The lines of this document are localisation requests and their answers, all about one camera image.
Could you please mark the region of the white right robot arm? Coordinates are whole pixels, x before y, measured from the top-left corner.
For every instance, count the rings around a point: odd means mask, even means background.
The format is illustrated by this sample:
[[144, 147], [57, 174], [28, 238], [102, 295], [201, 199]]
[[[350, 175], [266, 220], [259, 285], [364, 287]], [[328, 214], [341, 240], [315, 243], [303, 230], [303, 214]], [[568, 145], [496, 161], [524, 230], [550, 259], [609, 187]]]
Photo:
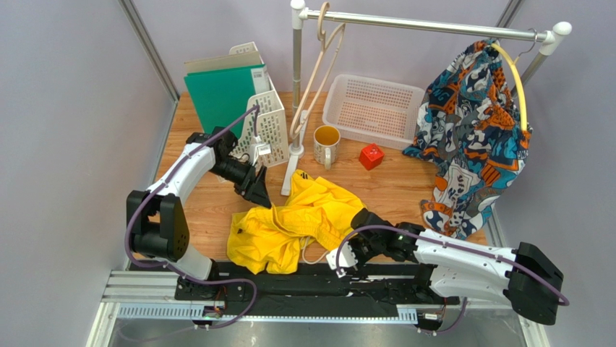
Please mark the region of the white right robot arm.
[[414, 223], [393, 225], [367, 209], [350, 222], [351, 232], [329, 256], [337, 276], [378, 255], [424, 267], [420, 286], [443, 297], [465, 297], [507, 304], [520, 316], [554, 325], [564, 275], [543, 251], [521, 242], [516, 248], [491, 247], [445, 236]]

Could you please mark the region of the yellow shorts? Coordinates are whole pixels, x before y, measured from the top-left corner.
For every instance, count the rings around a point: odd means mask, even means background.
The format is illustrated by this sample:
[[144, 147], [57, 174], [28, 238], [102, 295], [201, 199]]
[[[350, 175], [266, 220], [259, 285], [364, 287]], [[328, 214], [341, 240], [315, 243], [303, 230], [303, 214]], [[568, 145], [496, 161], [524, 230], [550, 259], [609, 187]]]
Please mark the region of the yellow shorts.
[[292, 274], [303, 246], [317, 242], [327, 251], [336, 249], [364, 207], [349, 190], [296, 170], [284, 205], [257, 206], [232, 215], [226, 255], [253, 274]]

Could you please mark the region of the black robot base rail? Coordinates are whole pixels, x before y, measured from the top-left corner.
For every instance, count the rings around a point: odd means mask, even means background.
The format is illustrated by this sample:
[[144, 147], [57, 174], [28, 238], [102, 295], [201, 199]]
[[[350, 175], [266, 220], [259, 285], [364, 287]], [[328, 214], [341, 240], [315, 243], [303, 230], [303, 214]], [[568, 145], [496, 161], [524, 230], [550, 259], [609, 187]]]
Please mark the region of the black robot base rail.
[[389, 318], [402, 304], [440, 308], [457, 306], [458, 297], [442, 298], [422, 287], [425, 271], [410, 263], [366, 264], [338, 278], [326, 264], [300, 264], [290, 275], [257, 275], [232, 262], [214, 265], [217, 280], [232, 283], [203, 286], [178, 278], [174, 298], [220, 304], [227, 315], [240, 313], [256, 298], [249, 314], [271, 317]]

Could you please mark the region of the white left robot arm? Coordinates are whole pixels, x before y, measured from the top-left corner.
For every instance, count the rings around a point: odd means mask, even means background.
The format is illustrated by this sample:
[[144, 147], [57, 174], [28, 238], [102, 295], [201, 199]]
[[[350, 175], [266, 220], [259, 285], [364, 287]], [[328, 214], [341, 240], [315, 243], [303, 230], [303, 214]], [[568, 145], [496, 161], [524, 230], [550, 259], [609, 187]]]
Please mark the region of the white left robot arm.
[[214, 280], [214, 261], [190, 243], [184, 203], [208, 172], [230, 181], [248, 202], [272, 206], [266, 187], [267, 167], [254, 158], [242, 161], [231, 153], [237, 137], [222, 127], [213, 134], [191, 134], [183, 152], [170, 169], [145, 191], [127, 197], [127, 231], [124, 248], [129, 256], [140, 254], [153, 265], [170, 265], [192, 280]]

